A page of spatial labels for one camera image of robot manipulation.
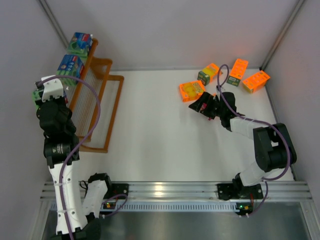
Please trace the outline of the pink scrubber sponge box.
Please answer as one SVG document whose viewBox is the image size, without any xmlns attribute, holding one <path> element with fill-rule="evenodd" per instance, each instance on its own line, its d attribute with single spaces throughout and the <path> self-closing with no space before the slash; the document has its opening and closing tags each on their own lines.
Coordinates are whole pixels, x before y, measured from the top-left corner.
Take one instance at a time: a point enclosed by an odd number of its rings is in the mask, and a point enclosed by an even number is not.
<svg viewBox="0 0 320 240">
<path fill-rule="evenodd" d="M 209 121 L 212 119 L 211 109 L 207 103 L 202 104 L 199 113 L 204 115 Z"/>
</svg>

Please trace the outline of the blue green sponge pack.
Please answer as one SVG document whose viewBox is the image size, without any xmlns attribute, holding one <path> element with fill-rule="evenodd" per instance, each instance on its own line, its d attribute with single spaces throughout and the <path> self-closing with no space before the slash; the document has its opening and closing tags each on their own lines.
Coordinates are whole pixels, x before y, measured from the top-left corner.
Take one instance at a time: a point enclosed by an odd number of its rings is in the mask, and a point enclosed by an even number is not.
<svg viewBox="0 0 320 240">
<path fill-rule="evenodd" d="M 32 92 L 32 99 L 35 105 L 39 108 L 47 102 L 57 102 L 60 104 L 68 104 L 68 97 L 63 84 L 56 80 L 48 82 L 36 82 L 36 89 Z"/>
<path fill-rule="evenodd" d="M 65 54 L 56 70 L 56 75 L 81 78 L 84 64 L 78 55 Z"/>
<path fill-rule="evenodd" d="M 86 57 L 92 47 L 93 36 L 89 33 L 75 32 L 68 44 L 69 54 Z"/>
</svg>

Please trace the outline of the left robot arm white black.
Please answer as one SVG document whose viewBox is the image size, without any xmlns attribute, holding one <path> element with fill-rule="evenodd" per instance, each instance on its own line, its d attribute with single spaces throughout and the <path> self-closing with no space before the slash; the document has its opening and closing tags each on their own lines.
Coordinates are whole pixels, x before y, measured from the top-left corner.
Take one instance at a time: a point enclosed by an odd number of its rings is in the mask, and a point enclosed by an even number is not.
<svg viewBox="0 0 320 240">
<path fill-rule="evenodd" d="M 44 131 L 43 154 L 54 183 L 57 225 L 53 240 L 98 240 L 101 237 L 99 213 L 110 188 L 106 173 L 96 173 L 87 182 L 81 198 L 78 170 L 79 139 L 71 119 L 72 111 L 64 97 L 42 102 L 36 112 Z"/>
</svg>

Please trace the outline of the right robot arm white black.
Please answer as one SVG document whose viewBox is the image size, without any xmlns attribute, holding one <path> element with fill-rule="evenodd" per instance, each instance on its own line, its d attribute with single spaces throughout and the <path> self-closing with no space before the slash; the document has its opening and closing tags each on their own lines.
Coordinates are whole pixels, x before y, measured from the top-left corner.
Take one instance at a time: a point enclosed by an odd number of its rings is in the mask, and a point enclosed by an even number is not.
<svg viewBox="0 0 320 240">
<path fill-rule="evenodd" d="M 269 125 L 238 113 L 232 92 L 219 95 L 204 92 L 189 108 L 210 120 L 219 118 L 225 129 L 253 141 L 255 161 L 238 173 L 231 183 L 218 184 L 220 200 L 248 199 L 250 195 L 262 199 L 263 195 L 258 192 L 261 180 L 276 170 L 288 170 L 297 161 L 287 126 L 283 123 Z"/>
</svg>

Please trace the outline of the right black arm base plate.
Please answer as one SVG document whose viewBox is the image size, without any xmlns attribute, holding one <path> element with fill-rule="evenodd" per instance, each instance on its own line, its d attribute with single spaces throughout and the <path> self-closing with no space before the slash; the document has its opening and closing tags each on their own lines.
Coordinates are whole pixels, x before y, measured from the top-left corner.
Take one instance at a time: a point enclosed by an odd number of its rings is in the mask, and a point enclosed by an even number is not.
<svg viewBox="0 0 320 240">
<path fill-rule="evenodd" d="M 237 187 L 233 183 L 217 184 L 217 193 L 219 200 L 249 200 L 251 196 L 254 200 L 262 200 L 264 198 L 260 184 L 253 186 Z"/>
</svg>

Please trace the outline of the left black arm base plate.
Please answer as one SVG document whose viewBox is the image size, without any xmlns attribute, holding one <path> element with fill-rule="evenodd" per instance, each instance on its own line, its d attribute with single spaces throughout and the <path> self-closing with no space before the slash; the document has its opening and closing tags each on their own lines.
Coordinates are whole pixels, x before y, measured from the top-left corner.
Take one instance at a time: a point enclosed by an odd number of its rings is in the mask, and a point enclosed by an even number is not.
<svg viewBox="0 0 320 240">
<path fill-rule="evenodd" d="M 129 186 L 128 183 L 112 183 L 111 186 L 107 187 L 107 192 L 103 199 L 107 200 L 119 194 L 125 194 L 127 196 L 129 193 Z"/>
</svg>

